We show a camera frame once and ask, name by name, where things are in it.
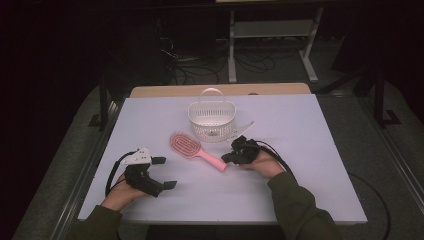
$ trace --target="white plastic basket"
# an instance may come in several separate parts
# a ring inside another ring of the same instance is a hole
[[[206,92],[218,92],[222,101],[201,101]],[[234,130],[236,106],[225,101],[224,94],[216,88],[207,88],[199,95],[199,101],[188,107],[188,117],[196,137],[203,142],[226,140]]]

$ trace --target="wrist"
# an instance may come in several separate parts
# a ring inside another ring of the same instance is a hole
[[[100,204],[100,206],[108,208],[113,211],[120,212],[122,209],[127,207],[133,199],[123,197],[122,195],[114,194],[111,192]]]

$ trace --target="basket handle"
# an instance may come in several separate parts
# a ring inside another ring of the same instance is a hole
[[[203,90],[202,93],[200,93],[200,95],[199,95],[199,102],[201,102],[200,97],[202,97],[203,94],[205,94],[207,92],[218,92],[218,93],[220,93],[222,95],[222,99],[223,99],[222,101],[225,102],[224,94],[219,89],[216,89],[216,88],[206,88],[205,90]]]

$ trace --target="hairbrush handle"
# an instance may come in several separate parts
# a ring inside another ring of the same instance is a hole
[[[199,152],[196,154],[196,156],[202,157],[208,163],[210,163],[212,166],[216,167],[221,172],[223,172],[225,170],[225,168],[227,167],[227,164],[225,162],[223,162],[222,160],[210,155],[209,153],[203,151],[202,149],[199,150]]]

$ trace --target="hand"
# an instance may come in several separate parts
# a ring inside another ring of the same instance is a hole
[[[264,151],[260,151],[255,160],[250,164],[241,164],[242,168],[253,169],[266,178],[285,172],[278,161]]]
[[[120,212],[135,199],[148,196],[147,193],[128,185],[124,175],[121,175],[116,182],[116,185],[100,204],[101,206]]]

